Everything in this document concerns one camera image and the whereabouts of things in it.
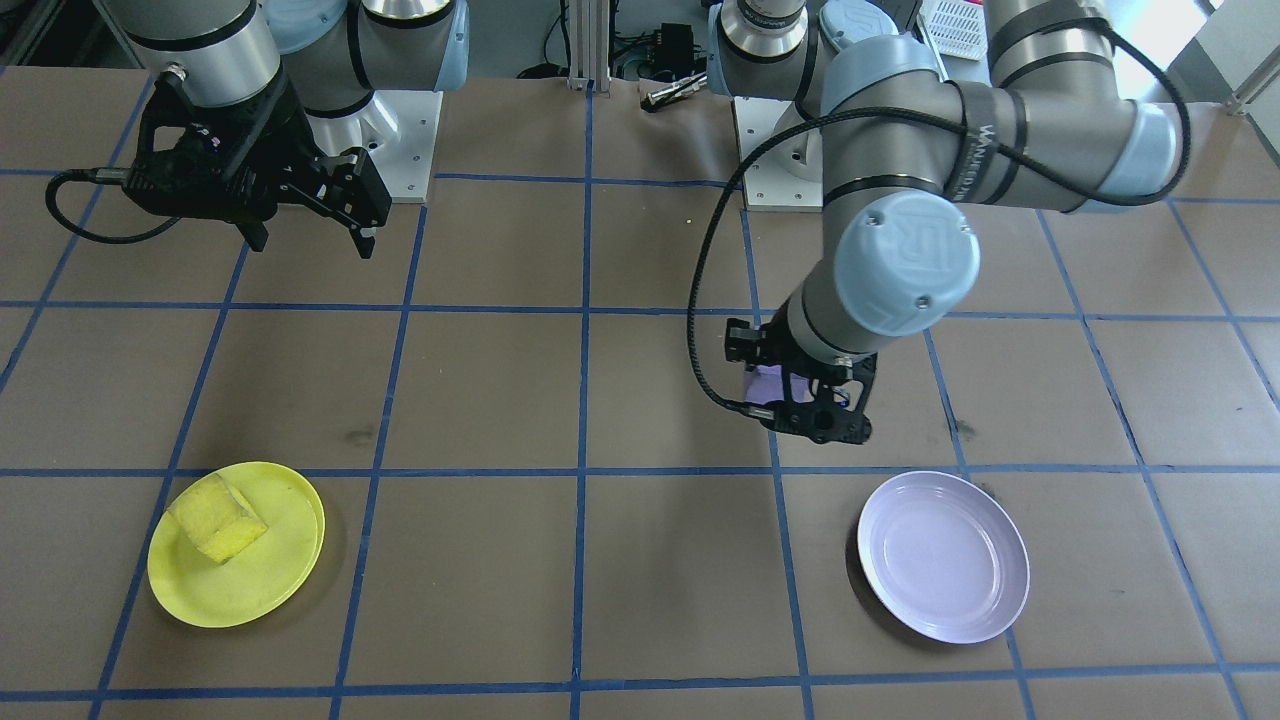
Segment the purple object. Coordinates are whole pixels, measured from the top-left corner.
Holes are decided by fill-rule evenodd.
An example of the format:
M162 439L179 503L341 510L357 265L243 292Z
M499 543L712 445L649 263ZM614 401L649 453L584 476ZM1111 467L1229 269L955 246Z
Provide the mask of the purple object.
M782 368L756 365L754 370L742 373L742 396L755 405L782 400ZM791 375L791 396L796 402L809 402L809 379Z

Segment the white plate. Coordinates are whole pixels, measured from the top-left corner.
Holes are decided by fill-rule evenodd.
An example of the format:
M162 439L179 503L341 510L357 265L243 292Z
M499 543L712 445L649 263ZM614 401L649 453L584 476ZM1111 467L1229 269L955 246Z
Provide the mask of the white plate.
M1030 591L1014 521L987 493L946 473L904 473L877 488L858 520L858 555L881 602L942 642L1004 633Z

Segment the grid line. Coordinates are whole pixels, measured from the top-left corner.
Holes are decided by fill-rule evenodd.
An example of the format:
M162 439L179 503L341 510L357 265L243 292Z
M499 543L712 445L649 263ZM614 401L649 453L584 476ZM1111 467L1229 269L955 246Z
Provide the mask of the grid line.
M120 159L120 152L124 151L124 141L129 138L129 129L137 122L138 115L142 113L142 105L147 99L147 88L151 87L150 78L147 83L142 86L142 92L138 94L137 101L133 104L133 111L129 113L129 118L124 122L124 129L120 131L119 140L115 141L115 147L111 149L111 156L108 159L108 165L114 165ZM97 199L102 196L102 186L93 187L93 193L88 199L88 204L84 206L84 211L81 214L79 225L84 227L88 224L90 217L93 214L93 209L97 206ZM22 332L22 337L18 338L18 345L14 346L13 351L9 354L9 361L5 364L4 370L0 372L0 393L4 388L9 386L9 378L13 377L14 369L18 366L18 361L22 359L23 350L27 348L27 343L31 341L31 336L36 332L36 323L40 322L41 315L44 315L45 305L49 304L50 296L54 295L54 287L58 286L58 281L63 277L63 270L67 269L67 261L70 259L72 252L76 250L76 241L78 236L72 233L67 240L67 247L63 254L58 258L58 264L54 265L52 274L49 275L49 282L45 283L44 292L40 293L40 300L35 305L35 311L32 311L31 318L27 320L27 327Z
M582 621L586 593L586 442L588 369L591 348L591 160L595 150L595 82L585 91L586 129L582 142L582 325L579 336L577 468L573 489L573 621L570 652L570 720L582 714Z
M1228 664L1234 674L1280 673L1280 662ZM1212 662L1169 665L1094 665L1028 669L1033 680L1060 680L1084 678L1155 678L1216 675L1220 667ZM685 679L599 679L581 683L424 683L424 684L360 684L342 688L343 697L404 697L404 696L490 696L490 694L547 694L568 693L573 687L581 692L640 692L662 689L724 689L724 688L786 688L810 685L910 685L931 683L982 683L1012 680L1014 670L957 670L934 673L865 673L852 675L772 675L756 678L685 678ZM0 691L0 705L17 702L84 702L101 697L105 701L165 701L165 700L223 700L223 698L310 698L332 697L332 685L294 687L220 687L220 688L118 688L69 691Z
M1228 318L1233 318L1231 329L1235 331L1235 337L1240 341L1240 347L1244 348L1244 354L1249 357L1249 364L1253 365L1253 372L1257 373L1258 379L1262 380L1262 387L1267 391L1267 396L1271 397L1271 405L1274 405L1276 410L1280 410L1280 397L1276 396L1276 388L1271 384L1271 379L1262 369L1262 364L1258 363L1258 355L1253 351L1253 346L1249 345L1249 340L1244 337L1244 329L1240 328L1240 323L1234 320L1235 315L1231 313L1231 305L1226 301L1226 296L1222 295L1222 288L1217 284L1217 279L1213 278L1213 273L1210 272L1208 263L1204 261L1204 256L1196 245L1196 238L1192 237L1192 231L1187 227L1187 222L1183 220L1183 215L1178 211L1178 208L1172 202L1166 205L1169 211L1174 214L1178 229L1181 231L1183 237L1187 238L1187 246L1190 249L1192 255L1196 256L1196 263L1204 273L1204 279L1208 281L1208 287L1213 291L1213 297L1217 299L1219 305L1222 306L1222 311L1228 315Z
M0 67L0 76L4 73L4 67ZM137 113L142 108L142 102L146 99L146 90L143 90L142 96L138 100L138 105L134 108L134 114L131 117L129 126L132 127ZM403 337L406 331L406 324L410 313L433 313L433 311L457 311L457 313L564 313L573 314L581 313L582 315L582 346L581 346L581 380L580 380L580 415L579 415L579 464L577 468L534 468L534 469L494 469L494 468L463 468L463 469L381 469L380 450L375 451L375 461L372 469L311 469L302 470L310 477L361 477L364 473L371 475L370 484L370 497L366 501L366 527L362 530L361 542L361 557L365 556L369 547L369 537L371 533L371 519L374 502L376 500L376 482L380 477L461 477L461 475L534 475L534 477L576 477L579 479L579 496L577 496L577 544L576 552L576 566L575 566L575 662L573 662L573 679L568 683L506 683L506 684L421 684L421 685L346 685L344 682L335 679L334 685L319 685L319 687L298 687L298 688L177 688L177 689L110 689L109 688L109 675L110 670L104 666L104 676L100 682L97 689L83 689L83 691L0 691L0 703L4 702L59 702L59 701L93 701L95 708L91 710L91 717L95 717L104 700L184 700L184 698L219 698L219 697L243 697L243 698L257 698L257 697L288 697L288 698L303 698L303 697L332 697L335 703L334 707L340 706L342 697L357 697L357 696L393 696L393 694L497 694L497 693L572 693L573 705L571 706L571 716L576 717L580 707L580 696L582 692L600 692L600 691L636 691L636 689L684 689L684 688L736 688L736 687L801 687L805 694L805 712L806 717L812 717L812 701L809 700L809 687L810 685L855 685L855 684L906 684L906 683L932 683L932 682L982 682L982 680L1009 680L1016 679L1020 682L1020 687L1024 689L1024 702L1028 703L1029 717L1030 714L1029 697L1025 694L1025 680L1030 679L1057 679L1057 678L1092 678L1092 676L1132 676L1132 675L1197 675L1197 674L1215 674L1221 673L1225 682L1228 683L1229 691L1231 693L1233 702L1238 710L1238 714L1244 717L1243 706L1240 705L1239 696L1235 691L1234 682L1231 680L1233 673L1276 673L1280 671L1280 664L1229 664L1221 657L1220 648L1216 646L1211 630L1208 628L1207 616L1203 614L1203 609L1199 603L1199 598L1196 594L1194 585L1190 583L1189 573L1187 573L1185 565L1178 550L1176 542L1172 537L1171 529L1167 525L1167 519L1164 515L1164 510L1158 503L1158 497L1155 495L1155 486L1151 482L1151 475L1162 473L1280 473L1280 466L1262 466L1262 465L1249 465L1249 466L1148 466L1140 456L1137 443L1132 437L1132 428L1128 425L1128 419L1124 416L1124 410L1119 404L1119 396L1114 393L1114 387L1111 387L1111 379L1106 370L1105 363L1101 357L1101 351L1097 348L1096 341L1089 329L1089 322L1226 322L1233 324L1242 345L1245 347L1245 352L1249 355L1254 364L1254 369L1258 372L1260 378L1266 384L1267 391L1271 393L1272 401L1276 401L1276 393L1262 373L1261 366L1257 364L1257 359L1252 352L1248 342L1243 337L1240 324L1242 323L1277 323L1280 318L1275 316L1235 316L1233 315L1230 307L1222 299L1216 283L1203 259L1199 256L1196 249L1194 241L1190 233L1183 227L1183 232L1187 241L1190 243L1197 260L1201 263L1202 270L1210 279L1215 293L1219 295L1219 300L1222 304L1225 315L1103 315L1103 314L1084 314L1080 309L1078 297L1074 293L1074 288L1070 284L1070 278L1066 273L1065 266L1061 263L1061 258L1057 255L1056 246L1053 247L1055 258L1059 263L1059 269L1062 274L1064 282L1068 283L1068 288L1071 292L1073 302L1075 304L1076 313L1059 313L1059 314L983 314L983 313L952 313L952 316L961 318L979 318L989 315L989 319L1047 319L1047 320L1078 320L1085 329L1088 340L1092 348L1094 350L1094 357L1098 363L1100 370L1102 372L1105 379L1108 383L1108 391L1112 392L1112 400L1116 404L1116 410L1121 415L1121 420L1125 423L1126 433L1130 434L1130 443L1135 454L1137 465L966 465L963 457L963 447L956 445L957 450L957 462L956 466L940 466L937 469L943 471L961 473L968 477L968 473L986 473L986 471L1009 471L1009 473L1075 473L1075 471L1107 471L1107 473L1140 473L1144 482L1148 486L1148 492L1152 496L1152 501L1156 503L1157 515L1161 519L1162 529L1166 533L1166 539L1171 543L1171 548L1178 560L1180 571L1183 573L1184 582L1188 584L1188 591L1193 594L1193 600L1197 611L1201 615L1201 621L1204 626L1206 633L1210 633L1210 642L1213 646L1216 664L1202 664L1202 665L1140 665L1140 666L1094 666L1094 667L1060 667L1060 669L1021 669L1020 662L1016 659L1016 644L1010 632L1007 638L1010 643L1010 652L1015 657L1015 670L1000 670L1000 671L974 671L974 673L920 673L920 674L867 674L867 675L809 675L808 667L804 662L797 662L799 675L796 676L771 676L771 678L694 678L685 680L646 680L646 679L604 679L604 680L581 680L580 676L580 661L581 661L581 571L582 560L585 557L585 483L591 475L673 475L673 474L753 474L753 475L772 475L776 483L776 492L781 493L781 478L788 474L896 474L899 471L905 471L910 469L920 468L870 468L870 466L782 466L777 454L776 437L771 433L771 466L742 466L742 468L590 468L585 462L586 451L586 373L588 373L588 341L589 341L589 315L591 314L657 314L657 315L677 315L684 314L684 309L627 309L627 307L590 307L589 306L589 247L590 247L590 195L591 184L625 184L625 186L658 186L658 187L724 187L723 182L716 181L678 181L678 182L666 182L666 181L641 181L641 179L621 179L621 178L591 178L591 92L588 92L588 154L586 154L586 174L582 178L571 177L536 177L536 176L472 176L466 173L438 173L435 177L442 179L474 179L474 181L508 181L508 182L561 182L561 183L584 183L586 193L586 217L584 228L584 302L581 307L518 307L518 306L447 306L447 305L411 305L410 304L410 288L415 282L413 275L417 268L419 251L421 247L422 237L422 222L425 220L425 209L420 217L420 225L417 238L415 241L413 260L410 266L410 278L406 286L404 302L401 305L344 305L344 304L238 304L230 302L230 296L234 293L234 286L238 282L241 268L243 266L246 250L241 247L241 256L237 263L236 270L233 272L227 301L218 302L197 302L197 304L183 304L183 302L154 302L154 304L129 304L129 302L93 302L93 301L52 301L50 296L52 293L54 286L56 284L65 264L74 250L77 238L73 236L67 245L58 265L46 284L45 292L41 300L37 301L0 301L3 307L33 307L36 311L28 322L26 332L23 333L19 345L14 348L10 355L9 363L4 369L4 374L0 375L0 392L3 392L9 375L13 373L22 348L29 340L35 324L46 307L129 307L129 309L191 309L191 310L218 310L219 320L215 324L214 333L210 338L210 345L206 348L205 363L202 364L201 373L197 377L196 387L192 391L192 397L188 404L188 415L184 418L183 428L179 429L179 437L174 448L174 454L170 461L169 469L81 469L81 470L64 470L64 469L0 469L0 475L23 475L29 474L35 477L54 477L54 475L70 475L70 477L109 477L109 475L129 475L129 477L160 477L163 478L163 487L170 487L174 478L178 477L200 477L207 470L201 469L178 469L175 468L177 459L180 454L180 446L184 442L184 436L187 429L189 429L191 414L198 402L198 396L202 389L202 380L207 373L209 363L212 357L215 347L218 345L218 338L221 332L221 327L225 320L228 311L234 310L367 310L367 311L399 311L401 327L397 336L397 347L393 354L393 366L390 370L390 377L388 380L388 393L384 402L384 416L383 425L379 432L379 445L380 450L385 447L385 434L388 430L390 407L394 397L394 384L398 375L398 360L403 350ZM116 156L123 149L123 143L127 138L128 132L120 137L115 154L110 164L114 164ZM28 177L50 177L55 174L54 170L40 170L40 169L0 169L0 176L28 176ZM92 213L95 204L97 201L101 188L96 188L90 204L86 206L84 215L81 219L81 224L86 224L90 214ZM1170 209L1178 215L1175 208L1176 202L1188 204L1222 204L1222 205L1275 205L1280 204L1280 200L1256 200L1256 199L1201 199L1201 197L1178 197L1167 201ZM744 242L745 250L748 252L748 272L751 288L753 307L750 313L754 315L756 323L760 322L759 299L756 295L755 283L755 268L754 256L751 254L750 246L750 232L746 220L746 211L740 211L742 215L744 224ZM1046 234L1048 234L1048 228L1044 227ZM1050 234L1048 241L1053 246L1053 238ZM699 310L700 314L746 314L742 309L705 309ZM932 337L927 334L927 343L931 346L931 360L934 363L934 372L940 380L940 392L943 396L943 401L948 402L946 396L946 389L942 387L942 373L941 364L936 357L936 351L933 350ZM955 432L954 418L948 413L948 424ZM954 434L954 442L959 442L957 437ZM168 491L161 491L161 502L166 497ZM786 521L785 506L782 505L782 495L777 496L778 500L778 514L782 523ZM795 596L794 584L794 569L790 565L790 544L787 538L787 529L780 525L782 533L782 541L785 544L785 561L788 573L788 594L792 603L795 630L797 637L797 659L803 657L803 629L800 628L799 605ZM357 582L362 579L362 565L357 569ZM127 624L129 616L129 603L133 602L137 594L137 587L131 585L131 593L125 600L125 607L122 611L122 621ZM358 602L355 597L356 591L353 588L353 601ZM349 607L348 611L348 624L349 626L344 630L344 651L349 653L349 642L353 638L355 626L355 607ZM113 656L118 656L119 644L123 644L123 637L125 634L125 628L118 626L116 638L113 639L113 650L109 653L108 662L114 665ZM333 710L333 716L337 717L337 710Z
M356 571L351 580L351 600L347 602L347 620L343 624L342 647L338 651L338 670L334 675L333 700L329 703L330 720L338 720L342 714L342 691L347 684L347 670L351 666L351 648L356 638L356 620L360 614L360 598L365 585L365 568L369 562L369 547L374 532L374 511L378 506L378 488L381 480L383 457L387 452L387 436L390 432L392 410L396 404L396 387L399 382L401 357L404 354L404 334L408 332L410 300L417 282L417 265L422 256L422 234L426 229L428 209L422 206L417 214L417 231L413 236L413 252L410 258L408 277L404 279L404 299L399 325L396 328L396 348L392 351L390 370L387 378L387 395L383 398L383 416L378 427L378 443L374 447L374 466L369 474L369 493L365 498L365 516L360 528L360 550L356 555Z
M0 300L0 307L36 307L38 300ZM50 300L44 307L65 309L115 309L115 310L219 310L221 302L183 301L183 300ZM316 313L399 313L402 305L378 302L232 302L236 310L282 310ZM492 314L532 314L532 315L576 315L582 311L577 305L442 305L412 304L410 313L492 313ZM594 306L588 309L593 315L684 315L684 307L657 306ZM767 311L774 313L776 307ZM699 315L750 315L749 307L699 307ZM1019 313L1019 311L977 311L955 310L947 318L966 320L1059 320L1079 322L1075 313ZM1240 323L1276 324L1280 315L1157 315L1124 313L1085 313L1084 319L1117 323Z
M1059 251L1057 241L1053 238L1053 231L1050 229L1043 211L1036 210L1036 218L1039 220L1041 229L1044 232L1044 240L1048 242L1050 252L1053 255L1053 261L1057 263L1059 273L1066 286L1066 292L1071 299L1071 305L1078 313L1080 313L1080 328L1084 331L1084 338L1089 343L1089 351L1093 354L1093 360L1098 366L1100 374L1102 375L1102 382L1106 384L1107 393L1111 396L1111 404L1115 406L1116 415L1124 428L1125 439L1128 439L1133 457L1138 462L1138 470L1142 474L1142 482L1147 488L1147 496L1151 498L1156 519L1160 521L1160 529L1164 533L1165 542L1169 544L1169 550L1174 556L1174 564L1178 568L1178 574L1181 577L1183 585L1185 587L1187 594L1189 596L1192 606L1196 610L1201 630L1204 633L1204 639L1208 642L1210 650L1213 653L1213 660L1222 675L1222 682L1226 684L1226 692L1231 698L1231 705L1235 706L1235 714L1240 720L1248 720L1249 715L1244 708L1244 702L1240 700L1240 693L1235 687L1235 680L1231 678L1230 670L1228 670L1226 660L1222 656L1222 648L1217 642L1217 634L1213 632L1213 626L1208 620L1208 614L1204 611L1204 603L1201 601L1199 591L1196 588L1196 582L1192 579L1190 570L1187 568L1187 561L1183 559L1183 551L1178 546L1178 538L1174 536L1174 529L1169 524L1169 516L1165 514L1165 506L1160 500L1160 492L1156 489L1156 483L1152 480L1147 461L1142 455L1142 448L1138 446L1138 438L1133 432L1133 424L1129 421L1129 415L1125 413L1124 404L1120 401L1120 393L1116 389L1111 372L1107 369L1106 359L1102 356L1102 348L1098 346L1098 341L1093 336L1093 328L1089 327L1089 322L1084 318L1084 313L1082 311L1080 297L1075 292L1075 284L1071 282L1071 274L1068 272L1066 263L1062 260L1062 254Z
M216 468L177 468L175 478L201 478ZM909 470L959 473L957 465L782 465L783 475L895 475ZM1039 474L1138 474L1138 465L969 465L970 473L1039 473ZM1148 465L1152 475L1280 475L1280 465ZM316 478L367 478L370 468L300 468L298 473ZM671 466L671 468L586 468L588 477L662 477L662 475L771 475L772 466ZM163 478L164 468L0 468L0 477L9 478ZM384 478L572 478L576 468L383 468Z
M759 328L764 319L760 314L760 291L755 275L755 250L751 246L751 222L746 208L740 209L739 220L742 227L742 252L746 255L746 284L751 295L751 320ZM787 605L791 610L791 633L796 646L796 670L800 678L800 702L805 720L814 720L813 688L809 684L809 650L804 639L804 618L800 614L800 593L796 588L795 556L791 552L791 524L787 519L786 486L782 482L782 460L778 457L778 436L769 430L769 474L773 477L773 503L778 515L778 541L782 551L782 571L787 582Z
M232 270L232 277L227 282L227 293L224 295L227 304L230 304L232 297L236 295L236 287L239 284L241 273L244 269L244 260L247 256L248 246L241 247L239 255L236 259L236 268ZM165 502L173 489L174 470L178 468L178 459L182 457L182 448L187 443L187 433L191 430L191 423L196 416L196 406L200 405L200 396L204 393L205 380L209 378L209 368L212 365L214 354L218 350L218 341L221 340L223 328L227 325L228 313L229 310L227 307L223 307L218 313L218 320L214 323L214 329L209 336L209 345L205 348L204 359L200 363L200 372L196 374L196 384L191 389L191 397L187 400L187 410L183 414L182 424L178 428L178 437L173 443L173 452L169 456L169 466L165 470L164 480L160 483L160 492L156 493L156 501L151 509L151 519L147 521L147 532L143 536L142 548L138 551L138 559L133 568L133 577L129 580L129 589L124 596L124 606L120 609L120 618L116 621L115 633L111 637L111 646L106 653L106 661L102 664L102 674L97 683L99 696L93 698L93 703L90 706L88 720L97 720L102 711L102 697L105 696L108 688L111 687L111 676L115 674L115 664L119 661L120 651L124 647L124 637L129 629L129 619L133 616L133 605L137 602L138 592L142 588L142 578L146 574L147 551L151 546L151 537L155 534L156 525L160 524L160 518L164 515Z
M929 352L929 365L933 368L933 379L938 384L938 395L942 400L942 413L947 418L947 433L951 436L951 448L956 455L956 464L960 477L968 483L973 483L972 469L964 454L964 443L960 439L960 423L956 421L955 409L951 406L951 393L947 391L947 379L942 373L942 359L938 356L937 343L933 342L933 333L924 331L924 346ZM1009 648L1009 661L1014 667L1014 679L1018 682L1018 694L1023 701L1023 712L1027 720L1036 720L1036 703L1032 701L1030 685L1027 684L1027 671L1023 669L1023 656L1018 650L1018 638L1014 626L1010 625L1004 632L1005 646Z

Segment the black cable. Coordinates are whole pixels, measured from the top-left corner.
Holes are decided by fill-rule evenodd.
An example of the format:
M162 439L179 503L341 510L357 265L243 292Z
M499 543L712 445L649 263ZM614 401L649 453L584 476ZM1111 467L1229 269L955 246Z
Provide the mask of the black cable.
M87 182L93 184L106 183L95 181L95 170L64 170L50 178L49 184L45 187L45 208L49 210L49 214L58 220L58 224L83 237L84 240L101 242L104 245L133 245L134 242L142 242L143 240L150 240L163 233L175 225L179 220L179 218L169 218L159 225L138 234L114 237L92 233L67 219L67 215L63 215L63 211L58 209L58 190L69 182Z
M543 36L543 61L547 63L548 65L552 64L552 60L550 58L547 56L547 44L550 42L552 33L556 32L556 26L566 22L564 19L566 9L567 8L564 6L564 3L561 3L561 14L557 15L554 20L552 20L552 24L547 26L547 35Z
M1110 40L1116 47L1120 47L1130 56L1133 56L1138 63L1149 72L1156 81L1169 92L1170 99L1172 99L1174 105L1178 110L1178 119L1181 128L1181 151L1179 154L1178 168L1174 170L1172 177L1156 192L1138 196L1124 196L1114 195L1108 192L1097 192L1094 190L1087 188L1075 181L1057 173L1052 168L1048 168L1043 163L1002 143L996 143L996 150L1009 158L1012 163L1021 165L1033 173L1043 177L1044 179L1062 187L1069 192L1074 192L1087 200L1094 200L1107 205L1119 205L1126 208L1137 208L1139 205L1149 205L1152 202L1158 202L1172 192L1174 187L1181 181L1183 176L1187 173L1187 167L1190 164L1190 115L1187 111L1187 102L1183 100L1178 88L1170 82L1169 77L1151 61L1149 58L1142 54L1140 50L1134 47L1128 40L1120 37L1110 27L1098 29L1103 37ZM685 343L689 348L689 364L692 366L694 378L698 380L698 386L707 393L713 402L724 407L726 410L732 410L733 413L740 413L748 415L749 411L755 407L749 402L742 402L739 400L728 400L722 397L707 380L707 375L703 374L701 361L698 359L698 342L695 336L695 318L698 315L698 293L701 290L703 273L707 269L707 258L710 254L712 240L716 237L716 228L719 225L721 218L724 215L724 209L728 206L728 200L732 197L733 191L737 190L742 178L746 176L746 170L754 165L765 152L773 150L778 145L804 135L809 131L823 128L831 124L842 123L847 120L858 120L867 118L893 118L900 120L910 120L920 124L936 127L945 129L956 135L965 135L969 132L969 127L964 123L956 123L946 118L940 118L937 115L929 115L927 113L920 113L918 110L908 110L905 108L859 108L855 110L844 110L840 113L832 113L829 115L823 115L820 118L814 118L812 120L805 120L797 126L787 128L773 137L769 137L762 142L755 150L753 150L737 168L733 174L730 176L728 182L724 184L724 190L721 191L719 200L716 202L716 210L712 211L710 220L707 224L707 234L703 236L703 246L698 252L698 263L694 265L692 282L689 286L689 306L685 310Z
M643 36L640 36L639 40L635 40L635 41L632 41L632 42L630 42L627 45L623 45L621 50L617 50L613 54L611 54L609 55L609 61L612 63L612 61L617 60L618 58L626 55L627 53L635 50L636 47L645 47L648 45L654 45L655 42L657 42L657 40L653 36L644 36L643 35Z
M561 0L561 35L564 37L564 67L573 65L573 55L568 51L568 3Z

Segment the light blue joint cap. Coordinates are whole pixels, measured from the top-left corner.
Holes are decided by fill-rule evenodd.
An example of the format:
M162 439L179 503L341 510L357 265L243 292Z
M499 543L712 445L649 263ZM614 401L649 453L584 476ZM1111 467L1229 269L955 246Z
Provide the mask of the light blue joint cap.
M347 10L346 0L271 0L262 10L271 38L280 55L297 53L338 24Z
M933 53L905 35L878 35L836 55L822 86L822 114L877 82L911 70L938 74Z
M920 190L863 209L836 247L841 304L858 324L905 337L937 323L978 279L978 238L960 209Z
M444 47L440 74L435 78L435 90L443 92L458 90L467 82L467 58L471 54L471 8L467 0L453 1L457 8L453 10L449 44Z
M1156 192L1165 184L1165 178L1178 161L1178 131L1174 129L1172 118L1149 102L1138 102L1135 109L1129 142L1125 143L1107 179L1098 187L1100 192L1133 196ZM1069 214L1128 210L1129 208L1121 205L1089 200Z
M719 5L712 5L707 13L707 45L710 53L707 54L707 87L716 95L732 96L728 83L724 82L724 65L721 65L719 55L723 49L719 46Z
M822 36L837 53L878 35L897 35L893 18L868 0L827 0L818 14Z

